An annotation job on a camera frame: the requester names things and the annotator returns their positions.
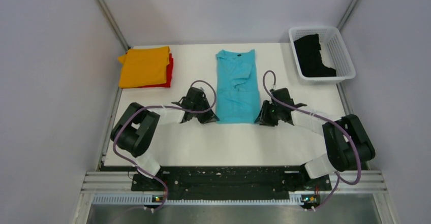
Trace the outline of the cyan t shirt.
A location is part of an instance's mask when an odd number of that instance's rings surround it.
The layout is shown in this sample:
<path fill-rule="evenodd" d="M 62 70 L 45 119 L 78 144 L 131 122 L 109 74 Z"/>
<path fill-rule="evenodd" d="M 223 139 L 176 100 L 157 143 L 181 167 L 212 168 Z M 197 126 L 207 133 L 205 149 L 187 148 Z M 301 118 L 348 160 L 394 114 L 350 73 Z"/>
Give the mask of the cyan t shirt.
<path fill-rule="evenodd" d="M 240 53 L 221 50 L 216 60 L 218 123 L 253 124 L 261 108 L 255 50 Z"/>

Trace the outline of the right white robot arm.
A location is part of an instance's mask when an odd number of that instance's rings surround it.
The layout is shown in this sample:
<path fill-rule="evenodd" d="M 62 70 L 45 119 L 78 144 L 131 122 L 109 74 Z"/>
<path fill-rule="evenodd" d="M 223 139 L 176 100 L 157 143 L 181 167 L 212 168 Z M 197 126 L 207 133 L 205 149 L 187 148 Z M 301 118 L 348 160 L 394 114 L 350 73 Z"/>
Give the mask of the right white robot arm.
<path fill-rule="evenodd" d="M 296 103 L 287 88 L 267 89 L 269 100 L 263 102 L 255 123 L 276 127 L 286 123 L 302 133 L 320 136 L 325 151 L 297 167 L 289 190 L 312 189 L 322 177 L 335 173 L 348 185 L 356 185 L 362 176 L 362 164 L 376 156 L 375 148 L 355 114 L 330 116 L 304 103 Z"/>

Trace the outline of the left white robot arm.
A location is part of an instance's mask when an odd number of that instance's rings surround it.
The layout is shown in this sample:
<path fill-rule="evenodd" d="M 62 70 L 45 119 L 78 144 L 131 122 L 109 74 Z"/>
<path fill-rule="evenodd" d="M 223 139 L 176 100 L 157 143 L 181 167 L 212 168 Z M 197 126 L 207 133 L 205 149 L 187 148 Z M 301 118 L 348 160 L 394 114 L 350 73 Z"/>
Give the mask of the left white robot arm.
<path fill-rule="evenodd" d="M 194 118 L 201 124 L 217 122 L 219 118 L 213 111 L 217 99 L 210 103 L 202 88 L 191 86 L 179 101 L 167 105 L 129 104 L 111 131 L 114 154 L 131 163 L 144 176 L 143 182 L 149 189 L 157 190 L 162 186 L 167 193 L 168 186 L 158 173 L 161 165 L 148 151 L 157 127 L 181 124 Z"/>

